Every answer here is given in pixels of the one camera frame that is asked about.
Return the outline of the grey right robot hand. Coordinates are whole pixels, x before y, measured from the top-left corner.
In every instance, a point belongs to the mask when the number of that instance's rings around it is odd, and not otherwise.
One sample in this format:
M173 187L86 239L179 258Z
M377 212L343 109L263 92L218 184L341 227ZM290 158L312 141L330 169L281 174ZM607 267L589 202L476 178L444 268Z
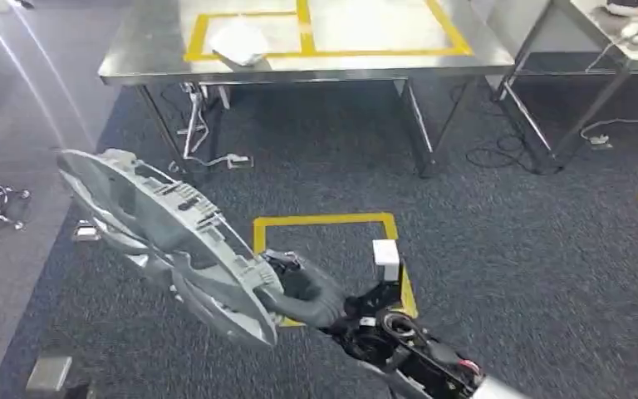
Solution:
M331 328L346 316L343 288L312 261L292 251L271 249L261 257L271 265L283 289L254 289L267 310L317 329Z

